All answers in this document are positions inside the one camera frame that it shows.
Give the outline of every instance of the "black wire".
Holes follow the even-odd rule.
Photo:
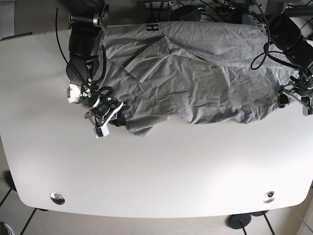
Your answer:
[[[264,45],[264,47],[263,47],[264,51],[266,50],[267,45],[268,45],[267,43]],[[282,65],[291,67],[291,68],[296,69],[296,70],[298,69],[298,67],[297,67],[296,65],[293,65],[293,64],[290,64],[290,63],[288,63],[288,62],[286,62],[286,61],[280,60],[280,59],[278,59],[278,58],[272,56],[270,53],[279,53],[279,54],[286,55],[285,53],[280,52],[280,51],[271,50],[271,51],[268,51],[268,57],[269,57],[271,60],[273,60],[273,61],[275,61],[275,62],[277,62],[277,63],[279,63],[279,64],[282,64]],[[259,54],[257,57],[255,57],[251,64],[253,65],[253,64],[255,63],[255,61],[256,61],[257,59],[259,59],[262,55],[265,55],[265,52],[263,52],[263,53]]]
[[[267,47],[268,47],[268,44],[265,43],[264,46],[263,46],[263,50],[266,51],[266,48],[267,48]],[[285,65],[285,66],[287,66],[287,67],[290,67],[290,68],[293,68],[293,69],[296,69],[296,70],[299,69],[298,66],[293,65],[293,64],[291,64],[291,63],[288,63],[288,62],[286,62],[286,61],[280,60],[280,59],[278,59],[278,58],[276,58],[276,57],[274,57],[274,56],[272,56],[272,55],[270,55],[270,54],[268,54],[268,57],[269,57],[271,60],[273,60],[273,61],[275,61],[275,62],[277,62],[277,63],[279,63],[279,64]]]
[[[244,227],[244,225],[243,225],[243,221],[242,221],[242,220],[240,220],[239,222],[240,222],[240,224],[241,224],[241,227],[242,227],[242,229],[243,229],[243,231],[244,231],[245,235],[247,235],[247,234],[246,234],[245,227]]]
[[[219,17],[221,17],[226,23],[229,23],[229,22],[225,19],[224,16],[222,16],[220,13],[218,13],[218,12],[217,12],[213,7],[211,7],[209,4],[207,4],[206,2],[204,2],[204,1],[202,1],[202,0],[199,0],[199,1],[202,2],[203,4],[207,5],[208,7],[212,8],[212,9],[216,12],[216,14],[217,14]]]
[[[300,28],[300,30],[303,29],[304,26],[306,26],[311,20],[313,20],[313,18],[311,18],[311,19],[309,19],[308,21],[306,21],[306,23]]]
[[[272,226],[270,225],[269,220],[268,220],[266,214],[264,213],[264,211],[262,212],[262,214],[264,215],[264,218],[265,218],[266,222],[268,223],[270,231],[272,232],[273,235],[275,235],[274,230],[273,230]]]
[[[20,234],[20,235],[23,235],[23,234],[24,234],[25,230],[27,229],[27,227],[28,227],[28,225],[29,225],[31,219],[33,218],[34,214],[36,213],[36,211],[37,211],[37,208],[35,208],[35,209],[33,210],[33,213],[30,215],[30,217],[29,217],[28,221],[26,222],[26,224],[25,224],[23,230],[21,231],[21,234]]]
[[[291,5],[291,4],[288,4],[287,6],[291,6],[291,7],[300,7],[300,6],[308,6],[311,2],[313,2],[313,0],[309,1],[307,4],[305,5]]]
[[[107,53],[106,53],[106,49],[104,48],[104,45],[102,45],[101,48],[102,48],[102,54],[103,54],[103,68],[102,68],[101,77],[97,81],[95,81],[96,84],[101,83],[107,73],[107,65],[104,64],[104,61],[107,59]]]
[[[268,56],[269,44],[270,44],[270,31],[269,31],[269,24],[268,24],[268,21],[267,21],[267,19],[266,19],[266,17],[265,17],[265,14],[264,14],[263,10],[261,9],[260,5],[259,5],[255,0],[252,0],[252,1],[253,1],[254,4],[257,6],[257,8],[259,9],[259,11],[261,12],[261,14],[262,14],[262,16],[263,16],[263,20],[264,20],[264,22],[265,22],[265,24],[266,24],[266,27],[267,27],[267,34],[268,34],[268,47],[266,48],[266,51],[265,51],[263,60],[262,60],[261,63],[260,63],[257,67],[255,67],[255,68],[253,67],[253,63],[251,63],[251,65],[250,65],[250,68],[251,68],[252,70],[258,70],[258,69],[264,64],[264,62],[265,62],[265,60],[266,60],[266,58],[267,58],[267,56]]]
[[[170,5],[170,3],[168,2],[167,3],[167,6],[168,6],[168,8],[170,9],[170,12],[171,12],[171,14],[170,14],[170,19],[171,19],[171,15],[173,15],[174,16],[174,12],[173,12],[173,10],[172,10],[172,8],[171,8],[171,5]]]
[[[2,199],[2,201],[0,202],[0,207],[3,205],[4,201],[6,200],[6,198],[9,196],[10,192],[12,191],[12,188],[9,189],[9,191],[6,193],[6,195],[4,196],[4,198]]]
[[[77,70],[77,68],[76,68],[74,65],[72,65],[71,63],[69,63],[69,62],[67,61],[67,59],[65,58],[64,54],[63,54],[63,51],[62,51],[62,48],[61,48],[61,45],[60,45],[60,41],[59,41],[59,35],[58,35],[58,10],[59,10],[59,9],[57,8],[57,10],[56,10],[56,12],[55,12],[55,35],[56,35],[56,37],[57,37],[57,42],[58,42],[58,46],[59,46],[60,52],[61,52],[62,57],[63,57],[64,61],[66,62],[66,64],[68,64],[68,65],[71,67],[71,69],[76,73],[76,75],[78,75],[79,80],[80,80],[85,86],[88,87],[87,82],[83,79],[82,75],[81,75],[80,72]]]

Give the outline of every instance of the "gray towel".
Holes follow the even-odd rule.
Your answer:
[[[113,87],[114,96],[129,104],[126,128],[135,135],[145,136],[170,116],[192,124],[261,120],[278,108],[279,85],[297,75],[270,59],[250,69],[267,39],[254,26],[168,22],[158,28],[112,27],[104,39],[108,69],[102,86]]]

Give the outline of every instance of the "wrinkled gray fabric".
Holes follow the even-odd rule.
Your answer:
[[[159,31],[146,31],[146,25],[109,27],[102,86],[113,87],[114,96],[130,105],[124,111],[126,128],[139,136],[170,116],[192,124],[261,120],[278,108],[278,86],[297,75],[270,59],[259,70],[250,69],[266,41],[250,25],[168,22],[160,23]]]

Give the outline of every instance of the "white table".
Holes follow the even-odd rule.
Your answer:
[[[67,53],[70,31],[60,32]],[[313,117],[293,104],[251,124],[174,118],[145,138],[110,126],[95,139],[55,33],[0,42],[0,134],[20,199],[30,207],[102,216],[172,218],[301,203],[313,178]],[[275,200],[264,203],[274,191]],[[50,199],[65,198],[63,205]]]

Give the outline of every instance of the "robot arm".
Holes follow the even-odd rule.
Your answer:
[[[125,125],[121,108],[123,103],[112,97],[111,87],[99,89],[106,74],[106,52],[102,45],[109,6],[104,0],[53,0],[69,15],[72,31],[69,39],[67,76],[70,85],[67,91],[69,103],[81,104],[94,125],[96,137],[108,134],[107,124]],[[94,76],[99,70],[99,50],[103,52],[103,69],[99,79]]]
[[[265,12],[269,24],[270,43],[282,50],[291,64],[270,54],[268,57],[299,70],[298,78],[292,76],[288,84],[280,87],[278,103],[280,108],[284,108],[290,102],[289,98],[295,99],[302,104],[303,113],[311,115],[313,114],[313,47],[308,44],[301,30],[289,18],[289,11],[293,9],[285,9],[286,6],[287,3],[269,0]]]

